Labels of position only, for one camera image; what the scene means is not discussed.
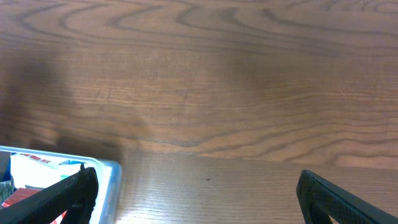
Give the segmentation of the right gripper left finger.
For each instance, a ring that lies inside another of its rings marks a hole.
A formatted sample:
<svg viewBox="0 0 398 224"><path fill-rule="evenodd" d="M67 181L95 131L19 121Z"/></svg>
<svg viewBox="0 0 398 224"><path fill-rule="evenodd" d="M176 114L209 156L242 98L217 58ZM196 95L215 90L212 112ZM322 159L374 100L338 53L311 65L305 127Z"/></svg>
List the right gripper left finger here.
<svg viewBox="0 0 398 224"><path fill-rule="evenodd" d="M81 165L76 174L2 209L1 223L48 224L64 213L62 223L88 224L98 190L95 169Z"/></svg>

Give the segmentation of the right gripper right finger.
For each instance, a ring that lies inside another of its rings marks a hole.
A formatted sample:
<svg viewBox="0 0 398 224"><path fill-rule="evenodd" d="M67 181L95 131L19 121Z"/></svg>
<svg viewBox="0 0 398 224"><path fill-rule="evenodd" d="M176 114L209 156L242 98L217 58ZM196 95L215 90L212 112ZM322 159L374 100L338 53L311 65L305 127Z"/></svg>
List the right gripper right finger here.
<svg viewBox="0 0 398 224"><path fill-rule="evenodd" d="M310 170L303 170L296 194L306 224L390 224L397 217L365 202Z"/></svg>

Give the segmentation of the white green medicine box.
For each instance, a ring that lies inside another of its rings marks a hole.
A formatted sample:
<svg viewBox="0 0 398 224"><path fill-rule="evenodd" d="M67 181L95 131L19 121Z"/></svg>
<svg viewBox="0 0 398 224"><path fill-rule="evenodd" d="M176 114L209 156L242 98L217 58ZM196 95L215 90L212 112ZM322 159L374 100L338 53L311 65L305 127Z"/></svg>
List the white green medicine box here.
<svg viewBox="0 0 398 224"><path fill-rule="evenodd" d="M44 189L80 170L81 163L62 157L14 153L11 176L15 188Z"/></svg>

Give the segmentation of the red white Panadol box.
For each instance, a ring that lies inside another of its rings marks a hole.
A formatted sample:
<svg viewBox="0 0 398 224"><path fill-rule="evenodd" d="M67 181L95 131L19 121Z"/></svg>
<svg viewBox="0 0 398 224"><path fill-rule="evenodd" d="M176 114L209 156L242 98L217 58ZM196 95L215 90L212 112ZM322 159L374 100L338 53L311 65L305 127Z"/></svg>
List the red white Panadol box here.
<svg viewBox="0 0 398 224"><path fill-rule="evenodd" d="M5 201L3 201L3 203L1 204L1 208L10 207L11 205L20 202L21 200L24 200L30 197L31 195L36 194L39 191L40 189L25 189L25 188L16 189L12 195L10 195L7 199L5 199ZM66 212L63 212L50 224L60 224L65 215Z"/></svg>

